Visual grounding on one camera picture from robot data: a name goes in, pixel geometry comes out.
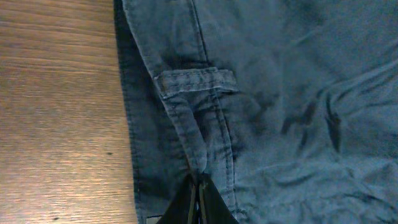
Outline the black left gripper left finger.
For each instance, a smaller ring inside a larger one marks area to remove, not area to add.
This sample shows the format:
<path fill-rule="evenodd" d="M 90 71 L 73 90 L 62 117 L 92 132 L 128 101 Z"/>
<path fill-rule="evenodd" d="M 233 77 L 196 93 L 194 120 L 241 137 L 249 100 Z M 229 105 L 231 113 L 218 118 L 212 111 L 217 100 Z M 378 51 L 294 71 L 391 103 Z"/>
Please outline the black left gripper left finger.
<path fill-rule="evenodd" d="M 197 188 L 191 175 L 184 178 L 174 199 L 157 224 L 196 224 Z"/>

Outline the navy blue shorts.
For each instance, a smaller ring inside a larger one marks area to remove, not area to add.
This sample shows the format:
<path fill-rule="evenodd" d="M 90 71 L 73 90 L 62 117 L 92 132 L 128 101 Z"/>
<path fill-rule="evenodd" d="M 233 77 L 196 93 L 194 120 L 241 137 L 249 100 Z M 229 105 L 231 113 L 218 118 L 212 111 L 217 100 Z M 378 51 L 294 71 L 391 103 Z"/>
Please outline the navy blue shorts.
<path fill-rule="evenodd" d="M 139 223 L 209 177 L 239 223 L 397 222 L 396 0 L 117 0 Z"/>

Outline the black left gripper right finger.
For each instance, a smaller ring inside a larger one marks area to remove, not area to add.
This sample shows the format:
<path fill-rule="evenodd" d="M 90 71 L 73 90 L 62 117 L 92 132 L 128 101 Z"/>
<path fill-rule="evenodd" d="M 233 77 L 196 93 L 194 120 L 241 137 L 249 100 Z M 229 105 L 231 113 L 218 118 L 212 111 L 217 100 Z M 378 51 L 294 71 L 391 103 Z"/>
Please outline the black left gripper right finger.
<path fill-rule="evenodd" d="M 202 174 L 198 185 L 199 223 L 238 224 L 208 174 Z"/>

